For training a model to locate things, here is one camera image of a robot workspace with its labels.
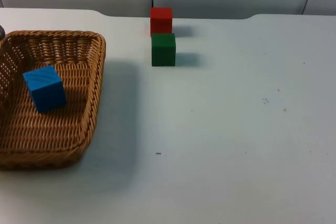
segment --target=white table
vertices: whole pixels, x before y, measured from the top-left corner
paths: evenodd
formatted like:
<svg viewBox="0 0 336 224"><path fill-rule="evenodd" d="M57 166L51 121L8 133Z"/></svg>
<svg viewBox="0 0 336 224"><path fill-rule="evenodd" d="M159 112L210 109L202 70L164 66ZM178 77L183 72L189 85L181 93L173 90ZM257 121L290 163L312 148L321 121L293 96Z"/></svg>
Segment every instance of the white table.
<svg viewBox="0 0 336 224"><path fill-rule="evenodd" d="M82 162L0 172L0 223L336 222L336 17L175 19L170 68L151 67L148 18L2 8L0 23L107 41Z"/></svg>

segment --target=red cube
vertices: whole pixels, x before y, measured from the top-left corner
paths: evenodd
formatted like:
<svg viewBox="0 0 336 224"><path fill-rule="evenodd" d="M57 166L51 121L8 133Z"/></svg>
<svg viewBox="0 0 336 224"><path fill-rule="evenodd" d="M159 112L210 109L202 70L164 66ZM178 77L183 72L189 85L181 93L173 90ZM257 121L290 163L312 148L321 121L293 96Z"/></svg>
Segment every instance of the red cube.
<svg viewBox="0 0 336 224"><path fill-rule="evenodd" d="M173 29L173 12L171 8L151 8L152 34L171 34Z"/></svg>

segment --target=woven texture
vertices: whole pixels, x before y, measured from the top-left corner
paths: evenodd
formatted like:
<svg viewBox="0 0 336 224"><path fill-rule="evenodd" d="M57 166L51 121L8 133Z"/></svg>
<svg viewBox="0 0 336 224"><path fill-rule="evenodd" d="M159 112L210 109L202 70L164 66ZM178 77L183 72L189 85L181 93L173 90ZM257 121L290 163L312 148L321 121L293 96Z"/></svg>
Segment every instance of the woven texture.
<svg viewBox="0 0 336 224"><path fill-rule="evenodd" d="M0 42L0 168L78 161L96 127L105 39L89 31L15 31ZM22 74L53 65L68 103L40 114Z"/></svg>

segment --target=blue cube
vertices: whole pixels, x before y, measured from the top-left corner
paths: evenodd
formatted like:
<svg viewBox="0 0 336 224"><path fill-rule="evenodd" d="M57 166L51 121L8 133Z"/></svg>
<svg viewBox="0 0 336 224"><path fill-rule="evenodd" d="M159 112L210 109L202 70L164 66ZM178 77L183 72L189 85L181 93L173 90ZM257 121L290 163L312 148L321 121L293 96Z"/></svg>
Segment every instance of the blue cube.
<svg viewBox="0 0 336 224"><path fill-rule="evenodd" d="M67 103L62 80L53 66L26 72L23 78L38 112L47 112Z"/></svg>

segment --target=green cube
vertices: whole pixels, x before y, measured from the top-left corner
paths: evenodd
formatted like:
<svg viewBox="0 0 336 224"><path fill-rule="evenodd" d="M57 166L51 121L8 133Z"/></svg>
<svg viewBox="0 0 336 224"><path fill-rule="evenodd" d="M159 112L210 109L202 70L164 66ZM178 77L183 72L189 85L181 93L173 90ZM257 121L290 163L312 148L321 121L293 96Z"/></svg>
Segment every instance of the green cube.
<svg viewBox="0 0 336 224"><path fill-rule="evenodd" d="M174 66L175 34L152 34L152 66Z"/></svg>

